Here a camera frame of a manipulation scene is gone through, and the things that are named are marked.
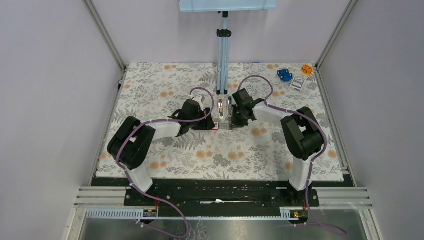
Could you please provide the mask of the pink stapler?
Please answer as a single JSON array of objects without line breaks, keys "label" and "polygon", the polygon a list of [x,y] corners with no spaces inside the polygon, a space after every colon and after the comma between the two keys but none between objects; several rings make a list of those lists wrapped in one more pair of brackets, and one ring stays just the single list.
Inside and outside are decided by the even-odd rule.
[{"label": "pink stapler", "polygon": [[218,114],[220,119],[225,119],[224,105],[223,100],[221,98],[218,99]]}]

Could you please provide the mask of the staple box tray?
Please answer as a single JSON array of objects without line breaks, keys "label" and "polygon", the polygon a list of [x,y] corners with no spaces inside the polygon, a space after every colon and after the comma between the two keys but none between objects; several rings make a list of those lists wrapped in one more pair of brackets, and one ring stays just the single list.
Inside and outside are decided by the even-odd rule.
[{"label": "staple box tray", "polygon": [[219,131],[232,131],[232,125],[230,123],[227,122],[220,122],[218,124],[218,130]]}]

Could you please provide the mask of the red white staple box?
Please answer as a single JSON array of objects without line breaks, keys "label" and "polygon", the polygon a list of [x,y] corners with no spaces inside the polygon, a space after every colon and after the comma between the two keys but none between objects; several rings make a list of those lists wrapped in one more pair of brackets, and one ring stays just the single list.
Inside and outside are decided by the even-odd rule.
[{"label": "red white staple box", "polygon": [[214,123],[214,128],[212,129],[213,131],[218,131],[219,130],[219,123],[215,122]]}]

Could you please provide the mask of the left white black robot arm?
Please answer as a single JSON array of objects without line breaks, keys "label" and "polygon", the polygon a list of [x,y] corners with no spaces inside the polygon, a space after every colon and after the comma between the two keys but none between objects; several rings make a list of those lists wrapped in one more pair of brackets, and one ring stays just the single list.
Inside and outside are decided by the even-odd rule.
[{"label": "left white black robot arm", "polygon": [[151,189],[153,179],[144,166],[153,141],[181,137],[189,132],[212,130],[215,123],[211,116],[213,107],[203,107],[194,97],[165,119],[142,123],[129,116],[119,127],[107,145],[107,152],[124,170],[130,186],[137,189],[136,199],[144,206],[152,204],[155,192]]}]

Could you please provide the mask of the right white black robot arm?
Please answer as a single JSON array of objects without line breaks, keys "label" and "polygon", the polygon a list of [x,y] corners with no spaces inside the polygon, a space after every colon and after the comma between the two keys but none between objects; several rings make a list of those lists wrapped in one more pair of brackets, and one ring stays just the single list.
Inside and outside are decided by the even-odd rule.
[{"label": "right white black robot arm", "polygon": [[281,127],[285,143],[293,155],[293,167],[289,177],[292,189],[287,191],[287,201],[293,206],[301,205],[306,199],[305,190],[312,183],[313,163],[327,148],[328,140],[308,107],[297,111],[268,104],[264,99],[254,100],[246,89],[232,95],[233,128],[242,128],[251,121],[262,121]]}]

